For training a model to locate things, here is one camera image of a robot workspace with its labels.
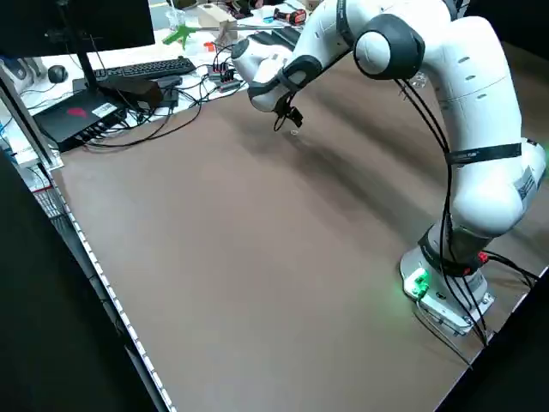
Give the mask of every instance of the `green light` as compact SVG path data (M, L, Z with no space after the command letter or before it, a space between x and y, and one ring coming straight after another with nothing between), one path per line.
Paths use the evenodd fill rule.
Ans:
M404 288L415 298L422 299L429 290L429 273L423 268L417 268L404 281Z

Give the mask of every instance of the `black keyboard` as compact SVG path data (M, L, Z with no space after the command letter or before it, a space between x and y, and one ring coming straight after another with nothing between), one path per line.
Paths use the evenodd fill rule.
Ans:
M114 67L107 70L99 69L94 70L94 74L98 81L105 80L109 75L135 77L138 79L160 79L161 77L172 75L186 75L195 69L195 65L188 58L175 58L160 62Z

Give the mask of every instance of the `tabletop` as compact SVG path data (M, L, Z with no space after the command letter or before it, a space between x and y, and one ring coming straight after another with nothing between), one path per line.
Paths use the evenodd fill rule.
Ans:
M517 73L525 129L546 142L532 102L549 84ZM396 86L350 58L294 103L297 134L238 93L157 141L67 153L55 179L178 409L433 409L464 365L414 317L397 264L440 216L443 158ZM539 272L548 204L545 183L493 248ZM497 330L525 289L486 274Z

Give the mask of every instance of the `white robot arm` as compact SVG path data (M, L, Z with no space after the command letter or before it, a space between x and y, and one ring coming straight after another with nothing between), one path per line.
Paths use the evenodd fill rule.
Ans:
M293 52L243 40L235 45L232 61L250 84L255 108L298 126L299 112L290 107L293 95L349 52L373 79L408 79L418 70L429 76L449 138L447 161L454 165L452 253L445 240L440 257L438 222L404 255L401 274L405 292L417 299L413 279L428 273L430 288L422 304L464 334L472 322L462 308L475 314L476 306L485 312L493 302L472 262L524 216L546 157L540 145L521 137L510 69L490 23L455 18L451 0L325 0ZM471 289L476 305L454 287L449 290L441 260L456 290Z

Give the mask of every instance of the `computer mouse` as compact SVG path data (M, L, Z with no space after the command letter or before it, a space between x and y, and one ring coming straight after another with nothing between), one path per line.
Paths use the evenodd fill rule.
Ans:
M67 73L67 70L59 64L51 66L48 69L48 80L52 83L63 83L68 77L69 73Z

